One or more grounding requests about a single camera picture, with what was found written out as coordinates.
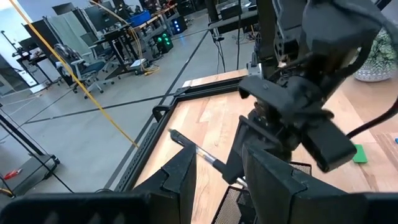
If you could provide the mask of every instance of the office chair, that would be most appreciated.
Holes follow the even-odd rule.
[[[112,85],[114,84],[114,81],[112,79],[99,80],[97,78],[99,71],[101,71],[105,67],[105,62],[100,61],[88,64],[78,52],[71,49],[67,45],[55,44],[54,49],[61,56],[61,58],[68,64],[70,69],[72,69],[74,74],[77,76],[77,79],[79,79],[79,81],[84,86],[87,86],[86,89],[89,92],[91,92],[93,88],[97,87],[99,92],[103,93],[104,91],[99,86],[99,83],[102,83],[104,85],[107,83],[111,83]],[[76,83],[75,86],[73,86],[74,93],[77,93],[77,87],[78,84]]]
[[[98,40],[94,34],[83,34],[80,36],[80,38],[88,45],[88,48],[93,53],[94,59],[102,59],[107,62],[103,69],[103,72],[108,73],[109,66],[113,68],[115,65],[119,65],[119,63],[113,61],[114,59],[116,59],[116,56],[112,48],[108,47],[107,49],[104,49],[101,45],[94,44]]]

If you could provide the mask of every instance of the green sponge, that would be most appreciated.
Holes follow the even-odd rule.
[[[367,163],[368,159],[366,158],[365,151],[363,150],[363,146],[356,144],[356,154],[353,157],[353,161],[356,163]]]

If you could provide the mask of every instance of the black mesh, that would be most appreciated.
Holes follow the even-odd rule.
[[[292,167],[311,175],[311,164],[290,162]],[[228,187],[213,219],[214,224],[252,224],[256,211],[247,190]]]

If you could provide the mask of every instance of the concrete floor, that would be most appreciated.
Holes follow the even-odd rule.
[[[146,77],[126,75],[122,80],[115,79],[114,85],[106,86],[103,94],[93,92],[98,102],[107,107],[106,112],[132,139],[137,138],[155,105],[162,100],[163,104],[170,103],[172,97],[164,96],[166,93],[173,93],[187,80],[223,72],[221,62],[217,72],[217,48],[210,33],[204,36],[207,15],[196,13],[192,17],[196,19],[188,30],[173,37],[174,48],[156,62],[160,66],[157,73]],[[236,31],[225,34],[222,41],[226,71],[236,69],[237,45],[233,35]],[[253,45],[241,45],[240,68],[250,61]],[[60,159],[61,166],[55,173],[75,192],[93,192],[104,186],[115,188],[135,153],[130,149],[131,143],[96,110],[96,106],[83,99],[81,91],[74,94],[66,85],[54,85],[40,96],[16,95],[1,101],[5,105],[1,113],[6,114],[9,121],[13,120],[22,132]],[[0,139],[0,173],[4,175],[21,166],[29,156],[3,130]],[[123,157],[127,160],[120,164]],[[115,172],[117,166],[121,168],[119,172]],[[30,190],[33,192],[67,192],[67,189],[51,177]]]

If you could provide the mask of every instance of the potted plant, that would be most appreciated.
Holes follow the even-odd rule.
[[[396,70],[396,56],[388,33],[381,29],[373,40],[372,48],[364,65],[354,77],[364,82],[379,82],[391,78]]]

